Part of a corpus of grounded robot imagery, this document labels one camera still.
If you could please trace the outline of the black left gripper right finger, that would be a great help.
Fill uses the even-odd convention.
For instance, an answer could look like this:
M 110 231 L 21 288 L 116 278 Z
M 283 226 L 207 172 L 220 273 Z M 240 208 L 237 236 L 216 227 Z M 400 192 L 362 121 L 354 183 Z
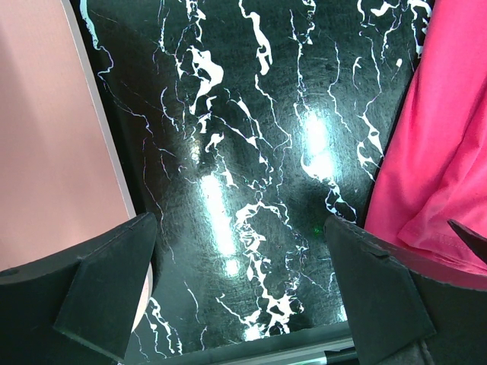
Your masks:
M 486 276 L 387 243 L 337 216 L 324 233 L 362 364 L 484 364 Z

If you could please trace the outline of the red t shirt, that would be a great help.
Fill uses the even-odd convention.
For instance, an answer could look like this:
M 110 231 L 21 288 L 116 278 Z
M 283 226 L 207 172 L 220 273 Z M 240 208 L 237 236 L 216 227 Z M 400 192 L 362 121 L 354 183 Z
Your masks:
M 364 228 L 475 275 L 450 221 L 486 233 L 486 3 L 437 1 Z

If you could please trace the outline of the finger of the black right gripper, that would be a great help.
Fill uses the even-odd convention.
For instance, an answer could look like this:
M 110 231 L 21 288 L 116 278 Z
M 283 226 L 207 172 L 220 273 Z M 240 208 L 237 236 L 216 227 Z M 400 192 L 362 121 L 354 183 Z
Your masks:
M 447 221 L 451 235 L 447 238 L 448 245 L 456 255 L 465 262 L 486 264 L 486 238 L 459 221 Z

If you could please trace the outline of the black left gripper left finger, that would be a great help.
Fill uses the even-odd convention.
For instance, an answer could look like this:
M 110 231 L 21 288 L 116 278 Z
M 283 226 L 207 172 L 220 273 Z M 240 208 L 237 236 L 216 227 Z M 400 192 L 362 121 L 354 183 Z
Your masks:
M 1 273 L 3 364 L 123 362 L 153 256 L 152 213 Z

